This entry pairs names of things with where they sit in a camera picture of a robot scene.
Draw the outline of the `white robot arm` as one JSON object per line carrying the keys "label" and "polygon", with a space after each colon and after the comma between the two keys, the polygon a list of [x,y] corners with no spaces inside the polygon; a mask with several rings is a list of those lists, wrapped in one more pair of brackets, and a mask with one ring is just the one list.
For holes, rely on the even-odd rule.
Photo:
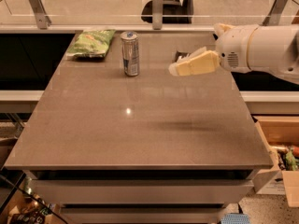
{"label": "white robot arm", "polygon": [[265,72],[279,79],[299,83],[299,27],[214,25],[215,48],[202,47],[169,65],[173,76],[213,73]]}

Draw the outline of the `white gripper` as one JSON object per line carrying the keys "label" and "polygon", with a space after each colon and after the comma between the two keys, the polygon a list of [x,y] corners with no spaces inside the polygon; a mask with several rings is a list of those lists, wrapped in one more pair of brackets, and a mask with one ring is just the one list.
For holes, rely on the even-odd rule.
{"label": "white gripper", "polygon": [[251,71],[248,65],[249,43],[254,32],[259,28],[257,24],[233,26],[216,23],[214,35],[216,51],[202,47],[187,57],[178,59],[169,65],[168,70],[172,76],[194,76],[215,72],[221,66],[237,73]]}

